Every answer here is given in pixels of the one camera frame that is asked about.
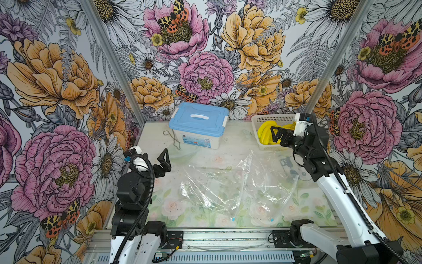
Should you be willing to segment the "yellow banana bunch small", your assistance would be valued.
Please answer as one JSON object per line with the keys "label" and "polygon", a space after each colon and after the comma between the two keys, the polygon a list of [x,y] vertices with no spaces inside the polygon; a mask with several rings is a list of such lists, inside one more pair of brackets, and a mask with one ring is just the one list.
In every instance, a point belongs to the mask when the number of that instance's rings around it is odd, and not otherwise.
{"label": "yellow banana bunch small", "polygon": [[293,122],[292,124],[283,125],[281,127],[287,130],[295,130],[296,122]]}

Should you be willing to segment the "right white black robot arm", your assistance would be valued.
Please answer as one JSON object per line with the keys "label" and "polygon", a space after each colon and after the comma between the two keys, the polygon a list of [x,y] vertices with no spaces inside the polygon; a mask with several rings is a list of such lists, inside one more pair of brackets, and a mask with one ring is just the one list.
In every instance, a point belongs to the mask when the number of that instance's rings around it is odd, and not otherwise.
{"label": "right white black robot arm", "polygon": [[399,241],[391,241],[370,219],[349,187],[338,163],[328,155],[324,129],[312,124],[303,136],[285,128],[271,127],[275,143],[290,147],[303,159],[303,168],[322,189],[336,211],[347,235],[341,239],[311,220],[291,223],[290,242],[312,244],[339,264],[405,264]]}

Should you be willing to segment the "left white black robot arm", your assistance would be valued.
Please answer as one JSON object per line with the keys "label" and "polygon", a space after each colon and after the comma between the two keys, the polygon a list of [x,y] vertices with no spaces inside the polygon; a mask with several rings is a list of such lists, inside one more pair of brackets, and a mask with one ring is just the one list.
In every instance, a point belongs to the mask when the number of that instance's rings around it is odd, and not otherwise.
{"label": "left white black robot arm", "polygon": [[118,180],[115,212],[112,218],[112,264],[159,264],[170,258],[156,252],[168,241],[167,226],[162,221],[148,221],[148,206],[152,204],[155,180],[171,171],[167,149],[151,164],[147,153],[138,146],[124,152],[129,172]]}

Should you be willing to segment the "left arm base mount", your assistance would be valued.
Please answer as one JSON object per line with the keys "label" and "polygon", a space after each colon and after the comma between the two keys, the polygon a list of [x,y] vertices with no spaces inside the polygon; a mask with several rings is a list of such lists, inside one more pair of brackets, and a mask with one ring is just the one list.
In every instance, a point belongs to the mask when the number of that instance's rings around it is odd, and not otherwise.
{"label": "left arm base mount", "polygon": [[174,250],[177,246],[179,247],[179,249],[182,249],[184,231],[170,230],[166,232],[166,236],[163,236],[163,234],[158,233],[153,233],[153,235],[159,238],[159,250]]}

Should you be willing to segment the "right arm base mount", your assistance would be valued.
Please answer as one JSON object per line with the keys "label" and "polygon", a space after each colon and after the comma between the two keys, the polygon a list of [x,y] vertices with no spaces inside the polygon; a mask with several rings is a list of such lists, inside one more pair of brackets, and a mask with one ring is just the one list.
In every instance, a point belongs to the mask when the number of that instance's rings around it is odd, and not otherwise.
{"label": "right arm base mount", "polygon": [[306,242],[294,243],[290,238],[290,231],[280,229],[271,231],[268,242],[273,243],[275,248],[314,248],[314,245]]}

